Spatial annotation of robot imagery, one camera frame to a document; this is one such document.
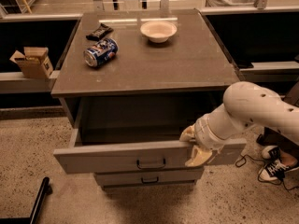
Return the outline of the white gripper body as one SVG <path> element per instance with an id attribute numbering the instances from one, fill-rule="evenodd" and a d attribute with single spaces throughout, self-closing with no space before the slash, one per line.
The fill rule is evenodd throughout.
<path id="1" fill-rule="evenodd" d="M 194 123 L 194 137 L 197 145 L 206 150 L 218 150 L 224 146 L 224 141 L 216 136 L 208 125 L 208 114 Z"/>

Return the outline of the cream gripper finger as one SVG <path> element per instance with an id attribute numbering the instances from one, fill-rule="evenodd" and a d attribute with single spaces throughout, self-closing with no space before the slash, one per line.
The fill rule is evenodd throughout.
<path id="1" fill-rule="evenodd" d="M 199 145 L 194 145 L 192 147 L 191 157 L 185 162 L 185 165 L 187 167 L 201 166 L 212 157 L 212 154 L 213 154 L 212 149 L 199 146 Z"/>
<path id="2" fill-rule="evenodd" d="M 187 127 L 180 135 L 179 140 L 181 142 L 188 142 L 190 140 L 192 140 L 195 137 L 194 134 L 194 126 L 191 125 L 189 127 Z"/>

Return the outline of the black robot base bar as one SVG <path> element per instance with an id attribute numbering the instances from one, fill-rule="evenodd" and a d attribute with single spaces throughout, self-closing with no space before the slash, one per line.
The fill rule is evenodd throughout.
<path id="1" fill-rule="evenodd" d="M 0 224 L 36 224 L 46 197 L 52 194 L 50 179 L 43 178 L 29 217 L 0 218 Z"/>

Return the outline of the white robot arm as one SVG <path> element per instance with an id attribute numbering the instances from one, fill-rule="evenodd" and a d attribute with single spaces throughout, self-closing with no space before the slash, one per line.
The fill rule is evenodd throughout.
<path id="1" fill-rule="evenodd" d="M 299 145 L 299 108 L 284 102 L 267 88 L 247 81 L 230 85 L 222 104 L 186 128 L 179 140 L 194 141 L 187 167 L 207 162 L 213 150 L 220 150 L 227 140 L 255 125 L 264 126 Z"/>

